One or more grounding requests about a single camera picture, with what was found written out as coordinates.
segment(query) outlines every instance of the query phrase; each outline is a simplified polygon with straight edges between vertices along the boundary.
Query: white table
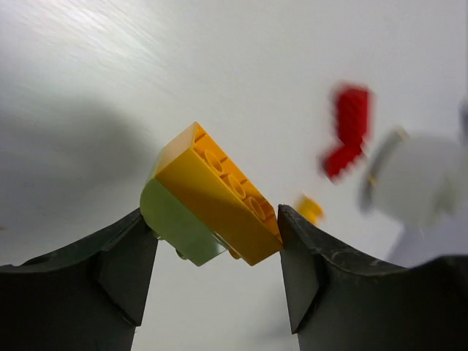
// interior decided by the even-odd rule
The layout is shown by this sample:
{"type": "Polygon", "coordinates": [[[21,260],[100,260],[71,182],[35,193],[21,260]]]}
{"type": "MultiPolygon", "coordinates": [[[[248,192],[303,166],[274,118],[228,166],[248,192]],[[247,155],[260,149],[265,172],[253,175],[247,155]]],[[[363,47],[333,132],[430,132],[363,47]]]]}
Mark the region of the white table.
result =
{"type": "MultiPolygon", "coordinates": [[[[340,80],[393,126],[456,136],[467,84],[463,0],[0,2],[1,263],[20,264],[138,206],[157,151],[199,121],[276,206],[305,192],[320,227],[384,258],[400,231],[360,214],[359,162],[333,185],[340,80]]],[[[134,350],[297,350],[279,256],[202,268],[161,243],[134,350]]]]}

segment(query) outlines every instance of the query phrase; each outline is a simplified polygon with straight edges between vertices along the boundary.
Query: blurred white object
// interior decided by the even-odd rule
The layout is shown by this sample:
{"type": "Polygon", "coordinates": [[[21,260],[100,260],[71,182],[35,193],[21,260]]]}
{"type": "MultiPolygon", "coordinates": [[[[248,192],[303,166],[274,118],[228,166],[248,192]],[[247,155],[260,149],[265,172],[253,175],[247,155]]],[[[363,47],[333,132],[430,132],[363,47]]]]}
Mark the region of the blurred white object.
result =
{"type": "MultiPolygon", "coordinates": [[[[461,123],[466,135],[466,114],[461,123]]],[[[377,151],[367,174],[364,209],[413,227],[430,227],[454,214],[468,195],[468,146],[432,135],[393,131],[377,151]]]]}

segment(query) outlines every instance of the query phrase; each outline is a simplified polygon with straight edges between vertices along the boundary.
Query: green lego brick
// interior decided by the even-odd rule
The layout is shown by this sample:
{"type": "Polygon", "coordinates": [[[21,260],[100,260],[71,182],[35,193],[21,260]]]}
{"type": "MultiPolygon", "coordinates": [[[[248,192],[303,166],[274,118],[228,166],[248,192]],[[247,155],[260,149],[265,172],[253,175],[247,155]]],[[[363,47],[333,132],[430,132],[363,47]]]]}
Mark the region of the green lego brick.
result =
{"type": "Polygon", "coordinates": [[[141,193],[140,211],[161,239],[197,266],[227,250],[216,233],[155,178],[150,178],[141,193]]]}

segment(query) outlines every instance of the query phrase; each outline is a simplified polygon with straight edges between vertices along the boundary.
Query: red toy piece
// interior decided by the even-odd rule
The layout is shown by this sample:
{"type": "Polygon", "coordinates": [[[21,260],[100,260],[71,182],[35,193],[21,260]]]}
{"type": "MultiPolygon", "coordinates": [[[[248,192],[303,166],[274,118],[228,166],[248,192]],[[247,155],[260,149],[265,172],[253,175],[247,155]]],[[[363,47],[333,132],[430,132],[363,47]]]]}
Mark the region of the red toy piece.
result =
{"type": "Polygon", "coordinates": [[[369,100],[371,92],[360,86],[343,85],[336,97],[336,134],[342,142],[323,161],[323,170],[330,180],[363,153],[369,136],[369,100]]]}

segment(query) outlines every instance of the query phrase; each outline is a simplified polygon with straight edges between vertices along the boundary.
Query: black plastic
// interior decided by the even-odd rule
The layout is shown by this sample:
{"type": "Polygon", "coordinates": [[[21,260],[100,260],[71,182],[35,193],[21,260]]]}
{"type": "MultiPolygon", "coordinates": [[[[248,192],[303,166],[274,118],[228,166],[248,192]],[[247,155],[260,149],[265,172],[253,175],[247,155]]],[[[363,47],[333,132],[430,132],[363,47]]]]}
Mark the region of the black plastic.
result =
{"type": "Polygon", "coordinates": [[[301,351],[468,350],[468,257],[413,269],[368,256],[279,206],[301,351]]]}
{"type": "Polygon", "coordinates": [[[130,351],[156,247],[135,210],[62,249],[0,267],[1,349],[130,351]]]}

